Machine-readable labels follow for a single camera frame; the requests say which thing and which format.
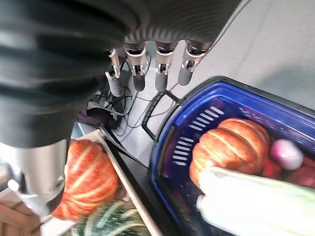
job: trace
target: cable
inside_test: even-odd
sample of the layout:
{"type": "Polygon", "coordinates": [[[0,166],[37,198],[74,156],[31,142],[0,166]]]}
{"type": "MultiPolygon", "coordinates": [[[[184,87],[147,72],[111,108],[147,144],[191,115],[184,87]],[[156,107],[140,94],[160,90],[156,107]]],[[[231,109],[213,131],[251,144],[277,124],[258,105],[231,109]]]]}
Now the cable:
{"type": "Polygon", "coordinates": [[[241,11],[243,11],[243,9],[248,5],[248,3],[250,3],[251,0],[248,0],[242,7],[241,9],[239,9],[239,11],[234,15],[234,17],[232,18],[232,20],[227,24],[227,26],[225,27],[225,29],[223,30],[222,34],[220,35],[220,37],[214,42],[214,44],[212,45],[212,47],[207,51],[206,55],[216,46],[216,44],[220,41],[220,39],[223,37],[223,35],[225,34],[225,32],[227,31],[227,29],[231,26],[231,24],[233,23],[233,21],[236,19],[236,17],[241,13],[241,11]]]}
{"type": "Polygon", "coordinates": [[[171,106],[170,106],[165,112],[157,113],[157,114],[155,114],[155,115],[150,116],[150,118],[156,117],[156,116],[160,116],[160,115],[163,115],[163,114],[167,113],[169,110],[171,110],[171,108],[173,107],[173,105],[174,105],[174,101],[172,101],[171,106]]]}
{"type": "Polygon", "coordinates": [[[174,84],[173,87],[171,87],[169,91],[172,91],[177,85],[178,85],[178,82],[174,84]]]}

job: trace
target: basket handle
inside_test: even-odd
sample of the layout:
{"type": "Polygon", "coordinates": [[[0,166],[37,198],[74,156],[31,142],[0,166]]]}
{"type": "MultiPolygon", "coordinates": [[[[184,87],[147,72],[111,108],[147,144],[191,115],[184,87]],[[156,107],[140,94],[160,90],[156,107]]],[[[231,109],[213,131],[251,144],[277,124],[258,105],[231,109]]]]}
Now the basket handle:
{"type": "Polygon", "coordinates": [[[150,104],[149,104],[149,108],[142,120],[142,128],[144,129],[144,131],[150,136],[151,139],[153,140],[157,140],[158,136],[155,135],[149,128],[148,128],[148,121],[152,115],[152,112],[154,111],[154,109],[156,108],[157,104],[160,102],[160,100],[164,97],[164,95],[167,95],[169,98],[171,98],[175,103],[179,103],[179,98],[176,97],[174,94],[172,94],[170,91],[163,91],[163,92],[159,92],[157,95],[155,95],[155,97],[151,100],[150,104]]]}

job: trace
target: robotic hand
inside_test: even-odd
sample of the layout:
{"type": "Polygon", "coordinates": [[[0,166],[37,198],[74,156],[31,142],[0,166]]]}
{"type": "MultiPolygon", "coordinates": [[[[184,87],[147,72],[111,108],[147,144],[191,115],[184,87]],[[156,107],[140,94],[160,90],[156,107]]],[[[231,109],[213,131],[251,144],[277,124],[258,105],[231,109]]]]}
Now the robotic hand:
{"type": "Polygon", "coordinates": [[[1,0],[0,157],[9,187],[35,213],[59,204],[75,118],[106,76],[120,90],[115,48],[124,46],[143,90],[146,42],[156,42],[156,87],[186,40],[179,83],[187,85],[241,0],[1,0]]]}

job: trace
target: basket vent slot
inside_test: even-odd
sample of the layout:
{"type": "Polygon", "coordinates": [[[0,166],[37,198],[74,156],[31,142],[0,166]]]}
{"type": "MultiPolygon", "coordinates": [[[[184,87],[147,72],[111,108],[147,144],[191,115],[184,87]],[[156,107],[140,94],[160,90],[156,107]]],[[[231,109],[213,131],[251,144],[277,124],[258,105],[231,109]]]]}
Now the basket vent slot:
{"type": "Polygon", "coordinates": [[[216,107],[212,106],[210,107],[210,110],[206,109],[203,113],[200,113],[199,116],[188,125],[188,127],[198,131],[204,131],[204,129],[207,128],[205,124],[210,124],[209,121],[214,121],[215,118],[219,118],[219,116],[224,115],[224,112],[216,107]]]}
{"type": "Polygon", "coordinates": [[[186,166],[186,161],[188,160],[187,156],[189,156],[189,152],[191,151],[192,144],[194,143],[193,139],[180,137],[180,140],[178,141],[177,145],[175,146],[174,155],[173,158],[173,164],[178,166],[186,166]]]}

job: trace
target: red onion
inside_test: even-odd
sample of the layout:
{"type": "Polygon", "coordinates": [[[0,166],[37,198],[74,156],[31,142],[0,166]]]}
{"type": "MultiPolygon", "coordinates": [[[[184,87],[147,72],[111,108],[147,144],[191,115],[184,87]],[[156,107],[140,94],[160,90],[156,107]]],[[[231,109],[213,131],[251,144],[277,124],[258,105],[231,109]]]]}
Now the red onion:
{"type": "Polygon", "coordinates": [[[302,165],[303,153],[290,140],[280,139],[271,147],[271,158],[286,170],[295,170],[302,165]]]}

